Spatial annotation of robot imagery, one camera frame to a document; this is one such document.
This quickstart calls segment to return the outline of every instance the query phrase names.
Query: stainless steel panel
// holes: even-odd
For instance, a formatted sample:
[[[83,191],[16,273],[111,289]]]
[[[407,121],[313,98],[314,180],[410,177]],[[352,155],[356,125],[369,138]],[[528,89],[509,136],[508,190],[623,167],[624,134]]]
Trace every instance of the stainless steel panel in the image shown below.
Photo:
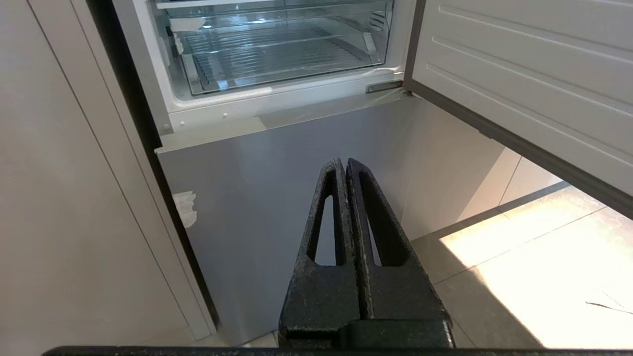
[[[277,328],[324,163],[367,164],[402,216],[428,105],[402,99],[159,154],[172,192],[196,194],[187,233],[231,344]]]

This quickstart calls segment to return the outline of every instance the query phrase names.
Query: refrigerator door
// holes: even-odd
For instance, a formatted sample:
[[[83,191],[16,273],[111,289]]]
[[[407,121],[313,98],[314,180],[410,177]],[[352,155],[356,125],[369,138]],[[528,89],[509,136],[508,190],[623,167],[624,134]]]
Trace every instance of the refrigerator door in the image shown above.
[[[405,88],[633,218],[633,6],[418,0]]]

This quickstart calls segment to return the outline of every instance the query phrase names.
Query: cabinet door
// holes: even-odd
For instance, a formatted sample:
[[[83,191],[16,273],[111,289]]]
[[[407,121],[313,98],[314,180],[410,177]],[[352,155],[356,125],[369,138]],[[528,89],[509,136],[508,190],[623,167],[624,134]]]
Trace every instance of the cabinet door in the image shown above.
[[[633,6],[418,0],[404,86],[633,217]]]

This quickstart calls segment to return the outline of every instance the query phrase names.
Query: beige floor tile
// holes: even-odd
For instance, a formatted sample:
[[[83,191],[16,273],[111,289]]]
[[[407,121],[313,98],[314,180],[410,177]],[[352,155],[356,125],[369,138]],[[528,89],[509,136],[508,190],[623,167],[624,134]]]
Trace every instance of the beige floor tile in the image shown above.
[[[586,303],[615,305],[577,264],[576,251],[586,249],[576,234],[582,225],[574,222],[436,286],[477,346],[521,347],[531,335],[548,348],[633,348],[630,314]]]
[[[489,260],[521,245],[533,235],[523,234],[503,214],[441,239],[427,236],[411,243],[431,283]]]
[[[468,338],[464,330],[457,323],[453,322],[453,339],[458,348],[474,348],[475,344]]]
[[[454,276],[464,265],[437,238],[419,238],[411,242],[432,284]]]
[[[140,346],[189,346],[196,339],[189,327],[172,330],[161,335],[157,335],[150,340],[138,343]]]
[[[436,285],[444,306],[479,348],[541,348],[472,270]]]
[[[604,207],[573,186],[504,212],[517,231],[531,238],[542,236]]]
[[[253,340],[250,343],[244,345],[243,347],[256,347],[256,348],[271,348],[278,347],[277,340],[275,340],[275,336],[273,333],[267,334],[266,336],[262,336],[257,340]]]
[[[440,239],[466,268],[476,266],[532,238],[503,214]]]
[[[204,339],[197,340],[191,346],[198,347],[230,347],[229,343],[227,343],[221,334],[213,334]]]
[[[565,249],[561,260],[574,267],[578,278],[633,310],[633,221],[604,208],[547,237]]]

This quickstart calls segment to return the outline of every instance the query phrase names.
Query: wall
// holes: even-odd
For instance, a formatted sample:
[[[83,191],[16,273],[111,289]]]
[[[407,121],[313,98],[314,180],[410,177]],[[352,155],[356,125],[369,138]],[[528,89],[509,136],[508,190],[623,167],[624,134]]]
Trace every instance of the wall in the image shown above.
[[[0,3],[0,353],[187,324],[29,5]]]

